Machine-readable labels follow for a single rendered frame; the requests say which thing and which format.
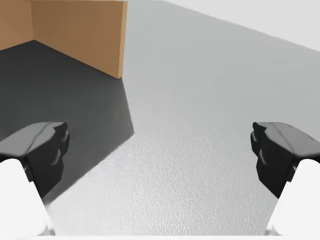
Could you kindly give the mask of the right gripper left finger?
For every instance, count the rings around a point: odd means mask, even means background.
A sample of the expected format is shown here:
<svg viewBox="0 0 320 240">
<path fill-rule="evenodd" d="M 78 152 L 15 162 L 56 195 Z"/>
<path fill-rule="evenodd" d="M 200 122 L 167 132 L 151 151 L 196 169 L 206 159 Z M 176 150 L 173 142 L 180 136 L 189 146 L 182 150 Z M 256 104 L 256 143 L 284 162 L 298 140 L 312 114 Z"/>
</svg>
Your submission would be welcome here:
<svg viewBox="0 0 320 240">
<path fill-rule="evenodd" d="M 54 236 L 44 203 L 62 179 L 66 122 L 28 125 L 0 141 L 0 237 Z"/>
</svg>

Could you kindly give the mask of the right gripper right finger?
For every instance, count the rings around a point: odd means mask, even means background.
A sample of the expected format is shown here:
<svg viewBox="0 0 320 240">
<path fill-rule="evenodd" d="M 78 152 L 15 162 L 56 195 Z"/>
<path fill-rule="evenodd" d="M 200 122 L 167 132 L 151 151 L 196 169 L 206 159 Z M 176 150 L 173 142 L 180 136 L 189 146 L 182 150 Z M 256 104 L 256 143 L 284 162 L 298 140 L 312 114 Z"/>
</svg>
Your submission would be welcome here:
<svg viewBox="0 0 320 240">
<path fill-rule="evenodd" d="M 254 122 L 260 182 L 277 198 L 267 236 L 320 237 L 320 141 L 283 122 Z"/>
</svg>

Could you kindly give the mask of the tall board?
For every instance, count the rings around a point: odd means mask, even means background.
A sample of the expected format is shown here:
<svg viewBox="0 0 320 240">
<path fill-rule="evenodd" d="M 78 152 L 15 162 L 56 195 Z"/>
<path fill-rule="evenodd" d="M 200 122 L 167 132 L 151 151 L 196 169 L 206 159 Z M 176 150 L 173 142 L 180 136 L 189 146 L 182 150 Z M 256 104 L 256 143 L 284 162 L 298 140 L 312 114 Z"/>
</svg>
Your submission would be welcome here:
<svg viewBox="0 0 320 240">
<path fill-rule="evenodd" d="M 121 0 L 0 0 L 0 51 L 38 41 L 120 79 L 127 12 Z"/>
</svg>

